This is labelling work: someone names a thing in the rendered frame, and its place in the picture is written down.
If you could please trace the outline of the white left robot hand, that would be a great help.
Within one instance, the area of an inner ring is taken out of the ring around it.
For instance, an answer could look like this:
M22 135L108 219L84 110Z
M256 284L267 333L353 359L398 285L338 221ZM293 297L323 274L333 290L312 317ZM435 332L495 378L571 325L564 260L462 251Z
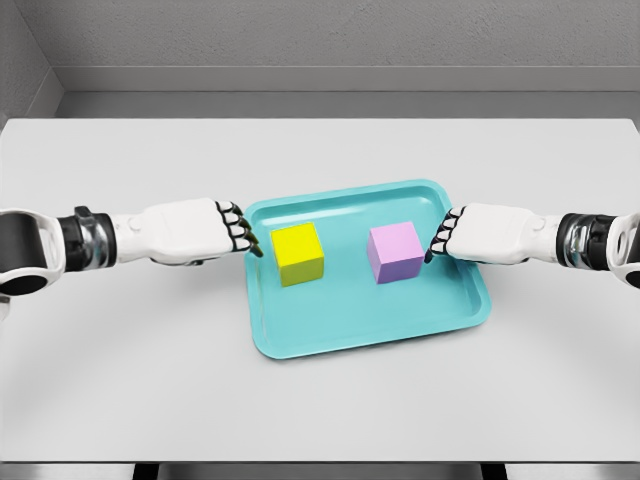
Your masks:
M149 207L141 214L146 254L162 265L200 265L230 253L263 251L240 207L210 198Z

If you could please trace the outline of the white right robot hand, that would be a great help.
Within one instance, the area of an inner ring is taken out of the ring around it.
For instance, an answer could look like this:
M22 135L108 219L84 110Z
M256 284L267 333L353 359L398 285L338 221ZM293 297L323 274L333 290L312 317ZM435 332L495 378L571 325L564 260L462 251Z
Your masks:
M524 208L482 203L454 207L440 223L424 263L442 255L486 264L523 263L534 230L543 225L540 216Z

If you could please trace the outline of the pink cube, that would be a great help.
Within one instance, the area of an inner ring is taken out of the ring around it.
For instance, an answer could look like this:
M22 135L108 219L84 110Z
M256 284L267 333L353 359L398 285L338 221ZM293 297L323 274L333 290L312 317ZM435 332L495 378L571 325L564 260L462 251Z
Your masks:
M371 228L366 251L377 284L414 278L424 261L424 251L411 221Z

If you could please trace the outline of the yellow cube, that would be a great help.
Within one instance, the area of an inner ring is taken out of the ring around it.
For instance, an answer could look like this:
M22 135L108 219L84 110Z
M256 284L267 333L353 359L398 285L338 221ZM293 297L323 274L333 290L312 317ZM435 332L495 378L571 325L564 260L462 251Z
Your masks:
M324 275L324 251L312 222L270 232L283 287L319 280Z

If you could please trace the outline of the teal rectangular tray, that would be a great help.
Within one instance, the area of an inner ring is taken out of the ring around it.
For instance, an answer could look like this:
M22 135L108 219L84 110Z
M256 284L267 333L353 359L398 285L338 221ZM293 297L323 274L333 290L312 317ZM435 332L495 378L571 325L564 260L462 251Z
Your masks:
M245 258L252 339L289 359L466 329L482 324L491 299L478 267L438 257L417 277L377 284L366 254L373 227L410 221L427 244L450 209L438 183L407 180L256 202L245 218L263 257ZM311 222L325 255L319 280L284 287L272 231Z

